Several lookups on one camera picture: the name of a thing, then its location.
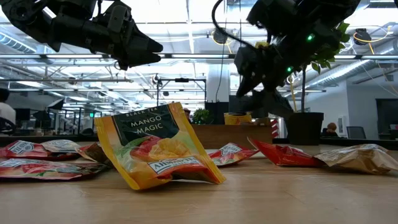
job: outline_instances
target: brown crumpled wrapper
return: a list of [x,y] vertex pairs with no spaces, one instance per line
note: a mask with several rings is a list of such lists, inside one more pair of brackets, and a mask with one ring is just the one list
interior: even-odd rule
[[362,144],[323,152],[315,158],[328,166],[340,166],[368,174],[385,174],[398,170],[398,162],[377,144]]

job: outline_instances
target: black plant pot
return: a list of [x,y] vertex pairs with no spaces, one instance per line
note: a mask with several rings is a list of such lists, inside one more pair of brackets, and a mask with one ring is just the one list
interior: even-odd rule
[[317,146],[321,137],[323,113],[294,113],[287,120],[287,138],[291,144]]

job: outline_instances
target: red wrapper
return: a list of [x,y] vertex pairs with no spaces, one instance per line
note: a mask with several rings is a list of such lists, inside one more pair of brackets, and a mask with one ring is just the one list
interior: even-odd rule
[[106,168],[106,165],[98,163],[74,164],[35,159],[8,159],[0,160],[0,178],[70,180],[93,175]]
[[255,155],[258,150],[246,149],[245,147],[237,144],[228,143],[216,152],[209,154],[211,160],[218,166],[228,166],[237,164],[245,159]]
[[0,157],[60,161],[78,157],[76,147],[78,144],[69,140],[54,140],[42,144],[19,140],[0,148]]
[[251,138],[248,138],[248,141],[277,166],[320,167],[325,165],[324,162],[300,149],[290,146],[274,146]]

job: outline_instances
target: person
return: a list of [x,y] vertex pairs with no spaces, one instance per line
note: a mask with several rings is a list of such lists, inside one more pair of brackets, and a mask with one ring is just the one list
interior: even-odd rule
[[185,116],[186,116],[187,119],[188,119],[188,122],[189,122],[190,124],[192,124],[191,119],[189,118],[189,116],[191,115],[191,111],[188,110],[187,108],[184,108],[184,112],[185,112]]
[[335,123],[328,124],[327,130],[322,133],[322,137],[338,137],[336,133],[337,126]]
[[5,118],[12,122],[16,123],[16,112],[15,110],[6,103],[10,92],[6,89],[0,88],[0,117]]

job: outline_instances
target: table surface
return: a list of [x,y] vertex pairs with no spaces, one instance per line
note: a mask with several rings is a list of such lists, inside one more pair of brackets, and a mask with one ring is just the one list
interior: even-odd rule
[[[336,146],[301,147],[310,154]],[[261,156],[225,167],[221,185],[133,191],[114,170],[74,182],[0,183],[1,223],[397,223],[398,172],[277,167]]]

